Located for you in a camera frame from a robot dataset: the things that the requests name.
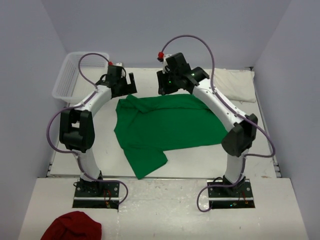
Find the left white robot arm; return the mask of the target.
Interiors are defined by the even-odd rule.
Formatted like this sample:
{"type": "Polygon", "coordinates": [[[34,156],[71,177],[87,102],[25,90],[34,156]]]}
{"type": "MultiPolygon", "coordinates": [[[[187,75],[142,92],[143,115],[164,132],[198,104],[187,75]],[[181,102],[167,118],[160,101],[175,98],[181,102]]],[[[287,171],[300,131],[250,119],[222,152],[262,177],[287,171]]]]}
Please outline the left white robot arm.
{"type": "Polygon", "coordinates": [[[103,74],[95,89],[71,109],[60,114],[59,141],[74,154],[80,169],[78,188],[97,197],[103,193],[106,184],[98,168],[94,154],[94,116],[109,100],[137,92],[133,73],[129,74],[121,63],[111,64],[103,74]]]}

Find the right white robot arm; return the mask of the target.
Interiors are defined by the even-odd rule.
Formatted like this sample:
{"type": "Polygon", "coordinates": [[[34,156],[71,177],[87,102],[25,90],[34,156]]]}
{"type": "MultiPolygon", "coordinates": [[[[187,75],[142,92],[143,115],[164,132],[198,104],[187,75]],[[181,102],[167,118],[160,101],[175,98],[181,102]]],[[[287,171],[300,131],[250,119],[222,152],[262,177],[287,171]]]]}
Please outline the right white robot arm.
{"type": "Polygon", "coordinates": [[[244,182],[245,155],[256,138],[255,114],[247,115],[237,109],[216,87],[201,67],[192,69],[184,55],[158,53],[162,70],[158,71],[158,94],[169,95],[182,89],[203,102],[220,120],[226,136],[221,145],[227,153],[227,167],[222,178],[223,191],[233,197],[241,191],[244,182]]]}

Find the green t shirt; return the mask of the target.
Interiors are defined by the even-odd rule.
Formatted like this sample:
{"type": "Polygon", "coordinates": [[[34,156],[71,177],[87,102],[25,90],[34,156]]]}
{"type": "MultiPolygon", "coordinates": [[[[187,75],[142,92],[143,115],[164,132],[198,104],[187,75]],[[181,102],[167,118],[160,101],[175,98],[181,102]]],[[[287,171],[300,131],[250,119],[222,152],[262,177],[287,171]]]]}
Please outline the green t shirt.
{"type": "Polygon", "coordinates": [[[164,166],[166,151],[221,144],[227,131],[198,98],[173,94],[120,99],[116,138],[140,180],[164,166]]]}

